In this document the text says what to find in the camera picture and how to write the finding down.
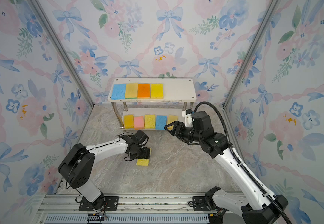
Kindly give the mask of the small tan sponge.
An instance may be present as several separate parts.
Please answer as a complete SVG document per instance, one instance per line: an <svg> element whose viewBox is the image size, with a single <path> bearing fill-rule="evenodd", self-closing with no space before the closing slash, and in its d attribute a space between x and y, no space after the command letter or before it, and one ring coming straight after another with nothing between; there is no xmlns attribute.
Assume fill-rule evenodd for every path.
<svg viewBox="0 0 324 224"><path fill-rule="evenodd" d="M169 115L167 119L167 129L172 130L174 123L179 120L179 117L176 115Z"/></svg>

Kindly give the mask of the pale yellow sponge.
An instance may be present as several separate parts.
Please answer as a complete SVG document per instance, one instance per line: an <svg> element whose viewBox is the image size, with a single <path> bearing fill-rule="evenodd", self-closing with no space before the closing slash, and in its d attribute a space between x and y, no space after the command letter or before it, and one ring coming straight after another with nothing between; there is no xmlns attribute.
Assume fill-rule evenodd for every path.
<svg viewBox="0 0 324 224"><path fill-rule="evenodd" d="M147 167L147 166L149 166L150 158L151 158L151 148L148 148L147 157L145 159L138 159L136 162L136 165Z"/></svg>

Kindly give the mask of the blue sponge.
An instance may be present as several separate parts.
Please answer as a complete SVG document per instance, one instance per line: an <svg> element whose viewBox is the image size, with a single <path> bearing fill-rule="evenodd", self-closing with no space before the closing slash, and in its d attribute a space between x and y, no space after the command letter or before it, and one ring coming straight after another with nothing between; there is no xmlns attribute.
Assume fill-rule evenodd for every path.
<svg viewBox="0 0 324 224"><path fill-rule="evenodd" d="M126 84L114 84L111 94L112 100L125 99Z"/></svg>
<svg viewBox="0 0 324 224"><path fill-rule="evenodd" d="M156 130L164 130L166 124L167 124L167 116L163 116L163 115L156 116L156 123L155 123Z"/></svg>

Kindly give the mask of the yellow porous sponge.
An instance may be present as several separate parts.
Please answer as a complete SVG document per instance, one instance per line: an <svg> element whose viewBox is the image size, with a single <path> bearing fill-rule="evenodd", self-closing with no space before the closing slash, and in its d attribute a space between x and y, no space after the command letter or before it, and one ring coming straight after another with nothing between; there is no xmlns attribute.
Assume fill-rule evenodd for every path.
<svg viewBox="0 0 324 224"><path fill-rule="evenodd" d="M155 129L155 114L147 114L144 116L144 121L145 121L145 124L144 124L144 128L145 129Z"/></svg>

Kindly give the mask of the pink sponge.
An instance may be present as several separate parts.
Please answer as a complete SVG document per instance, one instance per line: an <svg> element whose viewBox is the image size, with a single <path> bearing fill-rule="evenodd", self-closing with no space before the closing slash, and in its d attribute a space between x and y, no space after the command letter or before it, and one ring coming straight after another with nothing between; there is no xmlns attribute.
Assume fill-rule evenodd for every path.
<svg viewBox="0 0 324 224"><path fill-rule="evenodd" d="M134 117L134 129L141 130L144 129L144 127L145 127L144 117L143 116Z"/></svg>

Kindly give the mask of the bright yellow sponge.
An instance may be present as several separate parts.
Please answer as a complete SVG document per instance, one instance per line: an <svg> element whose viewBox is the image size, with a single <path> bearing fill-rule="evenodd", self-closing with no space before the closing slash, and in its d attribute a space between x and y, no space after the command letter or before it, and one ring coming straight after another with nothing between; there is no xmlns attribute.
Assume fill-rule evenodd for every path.
<svg viewBox="0 0 324 224"><path fill-rule="evenodd" d="M151 84L151 99L163 99L163 84Z"/></svg>

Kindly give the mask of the orange sponge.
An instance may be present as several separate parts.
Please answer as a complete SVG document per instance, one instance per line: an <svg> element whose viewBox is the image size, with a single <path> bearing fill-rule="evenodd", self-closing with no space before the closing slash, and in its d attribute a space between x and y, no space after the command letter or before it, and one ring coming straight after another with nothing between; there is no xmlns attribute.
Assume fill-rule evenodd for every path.
<svg viewBox="0 0 324 224"><path fill-rule="evenodd" d="M138 84L137 99L149 99L150 96L150 84Z"/></svg>

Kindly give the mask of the tan yellow sponge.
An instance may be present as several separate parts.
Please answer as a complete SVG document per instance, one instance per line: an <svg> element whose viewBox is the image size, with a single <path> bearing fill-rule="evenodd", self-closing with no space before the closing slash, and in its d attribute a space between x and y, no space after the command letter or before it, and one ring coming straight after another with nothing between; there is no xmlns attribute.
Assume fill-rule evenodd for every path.
<svg viewBox="0 0 324 224"><path fill-rule="evenodd" d="M138 97L138 83L128 83L125 88L125 99L136 99Z"/></svg>

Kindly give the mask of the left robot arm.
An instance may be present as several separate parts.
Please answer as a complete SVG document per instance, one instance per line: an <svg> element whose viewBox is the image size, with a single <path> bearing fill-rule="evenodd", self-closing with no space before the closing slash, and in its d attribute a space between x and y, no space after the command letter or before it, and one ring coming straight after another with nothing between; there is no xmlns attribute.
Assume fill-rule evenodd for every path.
<svg viewBox="0 0 324 224"><path fill-rule="evenodd" d="M102 202L102 191L90 179L93 166L109 157L126 154L126 161L150 159L150 149L146 147L149 137L139 130L123 133L105 143L84 146L78 143L72 147L58 167L66 184L77 190L89 203Z"/></svg>

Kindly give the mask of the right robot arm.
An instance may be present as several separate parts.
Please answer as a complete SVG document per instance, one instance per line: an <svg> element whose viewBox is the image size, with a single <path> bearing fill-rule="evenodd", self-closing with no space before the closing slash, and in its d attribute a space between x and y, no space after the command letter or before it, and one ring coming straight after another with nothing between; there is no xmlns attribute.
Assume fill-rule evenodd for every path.
<svg viewBox="0 0 324 224"><path fill-rule="evenodd" d="M283 195L274 194L241 160L225 133L217 133L206 112L188 113L185 121L169 122L164 129L188 145L199 145L233 178L244 196L227 193L214 187L205 193L204 203L195 203L220 217L230 211L247 224L273 224L284 214L288 205Z"/></svg>

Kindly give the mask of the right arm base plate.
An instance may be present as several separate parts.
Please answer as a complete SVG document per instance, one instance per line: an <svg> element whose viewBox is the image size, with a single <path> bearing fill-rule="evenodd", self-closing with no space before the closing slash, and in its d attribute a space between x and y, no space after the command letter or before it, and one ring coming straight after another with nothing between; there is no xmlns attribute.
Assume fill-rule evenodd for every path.
<svg viewBox="0 0 324 224"><path fill-rule="evenodd" d="M225 208L217 207L212 199L206 196L193 196L192 200L188 202L188 206L193 208L194 211L207 211L212 213L229 211Z"/></svg>

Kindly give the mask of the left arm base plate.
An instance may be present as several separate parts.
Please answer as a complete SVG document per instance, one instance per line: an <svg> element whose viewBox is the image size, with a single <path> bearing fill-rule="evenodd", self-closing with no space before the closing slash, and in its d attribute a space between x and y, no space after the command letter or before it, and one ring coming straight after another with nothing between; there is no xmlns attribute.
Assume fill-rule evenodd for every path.
<svg viewBox="0 0 324 224"><path fill-rule="evenodd" d="M79 211L117 211L119 204L118 196L103 196L98 197L94 202L89 202L85 197L82 197L79 202Z"/></svg>

